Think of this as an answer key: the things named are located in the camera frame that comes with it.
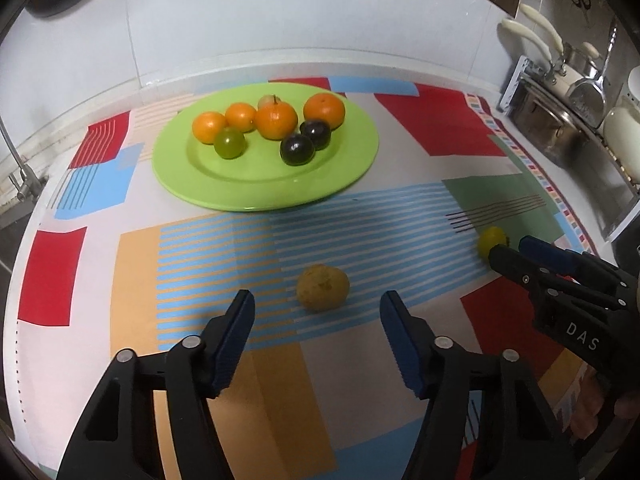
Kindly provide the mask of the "person's right hand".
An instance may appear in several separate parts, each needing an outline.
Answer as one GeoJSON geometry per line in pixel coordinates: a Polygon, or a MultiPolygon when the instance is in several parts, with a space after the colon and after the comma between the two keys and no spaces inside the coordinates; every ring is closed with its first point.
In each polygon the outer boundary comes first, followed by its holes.
{"type": "MultiPolygon", "coordinates": [[[[580,393],[570,418],[570,430],[577,439],[587,439],[598,426],[598,414],[603,408],[604,394],[596,375],[596,370],[590,366],[580,383],[580,393]]],[[[623,420],[638,417],[639,397],[624,396],[618,399],[614,405],[614,415],[623,420]]]]}

